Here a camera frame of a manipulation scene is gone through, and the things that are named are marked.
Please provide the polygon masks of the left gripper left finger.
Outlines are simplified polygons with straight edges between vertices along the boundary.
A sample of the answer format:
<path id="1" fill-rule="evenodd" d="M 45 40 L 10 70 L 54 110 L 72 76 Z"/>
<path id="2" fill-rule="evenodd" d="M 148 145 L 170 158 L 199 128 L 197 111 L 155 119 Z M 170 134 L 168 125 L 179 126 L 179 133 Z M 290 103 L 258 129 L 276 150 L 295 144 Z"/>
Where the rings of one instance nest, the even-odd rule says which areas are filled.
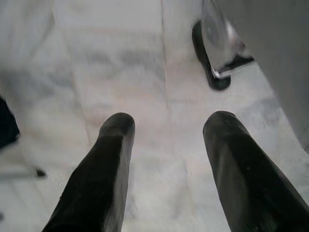
<path id="1" fill-rule="evenodd" d="M 42 232 L 121 232 L 135 122 L 116 113 L 71 174 Z"/>

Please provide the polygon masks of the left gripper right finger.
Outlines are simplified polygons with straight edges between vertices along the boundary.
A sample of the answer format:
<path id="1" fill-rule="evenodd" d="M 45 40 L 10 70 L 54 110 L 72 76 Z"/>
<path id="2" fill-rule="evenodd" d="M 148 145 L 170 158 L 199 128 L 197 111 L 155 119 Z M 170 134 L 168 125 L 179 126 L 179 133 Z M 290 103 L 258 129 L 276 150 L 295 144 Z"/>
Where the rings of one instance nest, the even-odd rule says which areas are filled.
<path id="1" fill-rule="evenodd" d="M 309 206 L 233 113 L 211 114 L 203 137 L 231 232 L 309 232 Z"/>

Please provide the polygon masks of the silver clothes rack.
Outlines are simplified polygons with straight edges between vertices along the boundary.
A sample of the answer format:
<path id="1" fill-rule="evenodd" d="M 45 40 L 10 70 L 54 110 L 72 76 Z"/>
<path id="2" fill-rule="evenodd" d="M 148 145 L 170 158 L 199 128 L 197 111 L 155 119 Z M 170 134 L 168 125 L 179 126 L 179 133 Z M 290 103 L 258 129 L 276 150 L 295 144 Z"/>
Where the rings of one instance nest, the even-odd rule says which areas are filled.
<path id="1" fill-rule="evenodd" d="M 27 179 L 27 178 L 45 178 L 46 173 L 41 169 L 34 169 L 30 171 L 17 172 L 17 173 L 0 173 L 0 181 L 9 181 L 14 179 Z"/>

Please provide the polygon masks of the black shirt green print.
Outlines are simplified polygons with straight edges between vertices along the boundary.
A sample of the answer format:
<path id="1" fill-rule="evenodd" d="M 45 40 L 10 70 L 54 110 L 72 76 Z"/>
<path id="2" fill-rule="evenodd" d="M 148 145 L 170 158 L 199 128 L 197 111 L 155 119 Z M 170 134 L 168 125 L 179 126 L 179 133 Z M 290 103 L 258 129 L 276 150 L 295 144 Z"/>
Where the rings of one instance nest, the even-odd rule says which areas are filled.
<path id="1" fill-rule="evenodd" d="M 6 101 L 0 96 L 0 150 L 15 143 L 20 131 Z"/>

